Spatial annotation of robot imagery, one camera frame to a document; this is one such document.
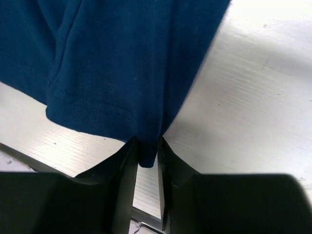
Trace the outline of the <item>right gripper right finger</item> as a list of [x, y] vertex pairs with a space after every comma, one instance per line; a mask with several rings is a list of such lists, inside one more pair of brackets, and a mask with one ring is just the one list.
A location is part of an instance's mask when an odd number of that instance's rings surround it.
[[162, 230], [167, 234], [309, 234], [312, 207], [288, 174], [202, 174], [157, 144]]

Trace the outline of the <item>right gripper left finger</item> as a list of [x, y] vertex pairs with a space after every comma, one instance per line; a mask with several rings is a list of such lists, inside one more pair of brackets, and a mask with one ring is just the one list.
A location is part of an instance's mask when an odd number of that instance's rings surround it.
[[96, 166], [70, 177], [2, 145], [30, 172], [1, 172], [3, 234], [126, 234], [137, 176], [137, 139]]

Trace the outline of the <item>blue t shirt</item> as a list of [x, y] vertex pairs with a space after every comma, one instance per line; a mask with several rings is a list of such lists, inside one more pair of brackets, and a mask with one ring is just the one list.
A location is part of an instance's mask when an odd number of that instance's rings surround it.
[[140, 143], [151, 168], [229, 6], [227, 0], [3, 0], [0, 80], [49, 120]]

